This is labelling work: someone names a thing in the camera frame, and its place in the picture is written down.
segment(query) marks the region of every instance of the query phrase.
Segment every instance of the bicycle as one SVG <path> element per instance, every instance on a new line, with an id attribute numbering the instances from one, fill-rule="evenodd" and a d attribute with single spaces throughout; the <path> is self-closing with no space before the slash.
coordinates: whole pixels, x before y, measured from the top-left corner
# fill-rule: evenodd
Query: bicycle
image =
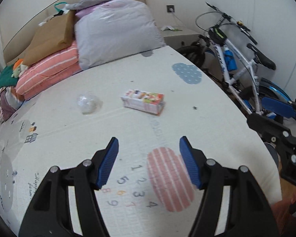
<path id="1" fill-rule="evenodd" d="M 250 35 L 250 29 L 247 28 L 241 21 L 235 21 L 231 16 L 226 13 L 220 11 L 217 7 L 206 3 L 209 7 L 214 9 L 215 11 L 221 13 L 222 16 L 216 25 L 209 28 L 207 36 L 199 35 L 199 40 L 193 42 L 190 46 L 185 46 L 177 49 L 177 52 L 188 58 L 192 63 L 194 63 L 199 69 L 205 72 L 209 77 L 214 79 L 216 82 L 220 83 L 223 87 L 224 91 L 227 94 L 233 95 L 237 101 L 236 105 L 238 108 L 244 108 L 245 111 L 250 115 L 252 113 L 257 113 L 259 115 L 267 116 L 268 118 L 275 119 L 277 122 L 283 123 L 283 117 L 274 114 L 272 111 L 268 111 L 261 106 L 260 100 L 267 96 L 271 98 L 277 98 L 282 100 L 283 102 L 288 102 L 291 99 L 289 96 L 277 85 L 272 83 L 271 81 L 262 78 L 260 82 L 258 82 L 258 77 L 255 75 L 253 70 L 254 66 L 261 64 L 269 69 L 276 70 L 276 65 L 273 61 L 271 61 L 268 57 L 266 57 L 261 51 L 259 51 L 254 45 L 249 43 L 247 47 L 253 51 L 254 58 L 250 61 L 237 49 L 235 45 L 228 39 L 226 34 L 220 29 L 221 26 L 226 24 L 231 24 L 237 26 L 242 33 L 244 33 L 255 45 L 257 45 L 257 41 Z M 206 12 L 198 16 L 195 20 L 196 25 L 197 20 L 207 14 L 212 12 Z M 206 45 L 201 45 L 201 40 L 206 42 Z M 215 49 L 215 53 L 209 48 L 212 45 Z M 226 61 L 224 59 L 224 53 L 222 47 L 226 45 L 233 54 L 240 60 L 240 62 L 244 65 L 244 68 L 238 71 L 235 74 L 230 74 Z M 203 68 L 203 64 L 205 61 L 205 53 L 211 53 L 218 58 L 221 71 L 223 74 L 223 81 L 220 81 L 213 75 L 211 75 L 208 69 Z M 244 75 L 246 72 L 249 72 L 251 76 L 252 86 L 244 88 L 242 91 L 240 90 L 240 77 Z"/>

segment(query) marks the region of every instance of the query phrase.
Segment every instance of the bicycle handlebar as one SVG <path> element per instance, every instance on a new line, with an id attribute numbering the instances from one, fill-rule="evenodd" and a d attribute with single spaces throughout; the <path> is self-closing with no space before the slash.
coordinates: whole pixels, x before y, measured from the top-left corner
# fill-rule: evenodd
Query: bicycle handlebar
<path id="1" fill-rule="evenodd" d="M 206 2 L 206 4 L 214 9 L 217 12 L 220 12 L 222 14 L 222 17 L 218 21 L 218 23 L 215 25 L 217 27 L 220 27 L 221 24 L 223 23 L 224 20 L 228 20 L 230 23 L 236 25 L 242 33 L 244 33 L 255 45 L 258 44 L 258 42 L 249 34 L 251 31 L 249 28 L 247 28 L 241 21 L 235 21 L 233 17 L 227 15 L 226 13 L 222 12 L 220 9 L 217 7 L 210 5 L 209 3 Z"/>

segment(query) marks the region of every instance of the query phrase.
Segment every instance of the wall socket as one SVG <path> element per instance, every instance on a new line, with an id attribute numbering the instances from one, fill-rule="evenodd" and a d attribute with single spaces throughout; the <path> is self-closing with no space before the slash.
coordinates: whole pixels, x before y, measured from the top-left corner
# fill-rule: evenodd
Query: wall socket
<path id="1" fill-rule="evenodd" d="M 175 12 L 174 5 L 167 5 L 167 12 Z"/>

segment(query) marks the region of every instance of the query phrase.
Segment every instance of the printed number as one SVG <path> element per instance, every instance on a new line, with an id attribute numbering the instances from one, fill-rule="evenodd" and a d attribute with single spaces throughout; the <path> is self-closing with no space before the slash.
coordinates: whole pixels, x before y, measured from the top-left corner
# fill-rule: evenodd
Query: printed number
<path id="1" fill-rule="evenodd" d="M 110 189 L 110 188 L 102 189 L 102 192 L 103 192 L 103 193 L 111 192 L 111 189 Z"/>
<path id="2" fill-rule="evenodd" d="M 137 180 L 136 182 L 138 184 L 141 184 L 140 182 L 145 182 L 145 181 L 147 181 L 147 179 L 142 177 L 141 179 Z"/>
<path id="3" fill-rule="evenodd" d="M 139 192 L 137 192 L 137 191 L 134 191 L 133 192 L 133 195 L 135 196 L 135 197 L 143 197 L 143 196 L 145 196 L 145 192 L 144 191 L 142 191 L 141 193 L 139 193 Z"/>
<path id="4" fill-rule="evenodd" d="M 127 207 L 136 206 L 134 202 L 130 203 L 130 205 L 126 205 Z"/>
<path id="5" fill-rule="evenodd" d="M 107 203 L 111 206 L 117 206 L 118 205 L 118 201 L 117 200 L 112 200 L 111 203 L 109 201 L 107 201 Z"/>
<path id="6" fill-rule="evenodd" d="M 119 184 L 124 184 L 126 181 L 129 180 L 127 176 L 123 176 L 122 178 L 118 179 L 117 182 Z"/>
<path id="7" fill-rule="evenodd" d="M 141 168 L 143 167 L 142 165 L 139 165 L 138 167 L 132 167 L 132 170 L 135 170 L 135 169 L 138 169 L 138 168 Z"/>
<path id="8" fill-rule="evenodd" d="M 118 191 L 117 194 L 118 195 L 123 195 L 124 193 L 126 193 L 125 191 Z"/>
<path id="9" fill-rule="evenodd" d="M 149 205 L 146 206 L 146 207 L 151 208 L 151 207 L 155 207 L 155 206 L 158 206 L 158 204 L 150 201 L 150 202 L 149 202 Z"/>

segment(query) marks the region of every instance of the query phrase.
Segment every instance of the bicycle frame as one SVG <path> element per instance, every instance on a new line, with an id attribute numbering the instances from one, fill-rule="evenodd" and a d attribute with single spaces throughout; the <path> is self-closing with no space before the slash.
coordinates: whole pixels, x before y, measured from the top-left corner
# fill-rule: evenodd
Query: bicycle frame
<path id="1" fill-rule="evenodd" d="M 253 59 L 251 61 L 248 61 L 247 58 L 237 49 L 237 47 L 235 47 L 229 39 L 226 39 L 225 45 L 237 56 L 237 58 L 244 65 L 244 68 L 242 70 L 236 73 L 233 78 L 230 78 L 221 46 L 213 42 L 211 39 L 210 41 L 213 47 L 215 48 L 215 52 L 218 57 L 218 61 L 223 73 L 224 81 L 228 83 L 229 90 L 237 98 L 237 100 L 240 102 L 241 106 L 247 111 L 247 113 L 252 114 L 253 111 L 247 106 L 243 99 L 240 98 L 239 92 L 232 86 L 247 70 L 249 71 L 251 75 L 252 89 L 254 94 L 255 112 L 257 114 L 262 114 L 259 102 L 259 83 L 253 71 L 253 66 L 256 65 L 255 61 Z"/>

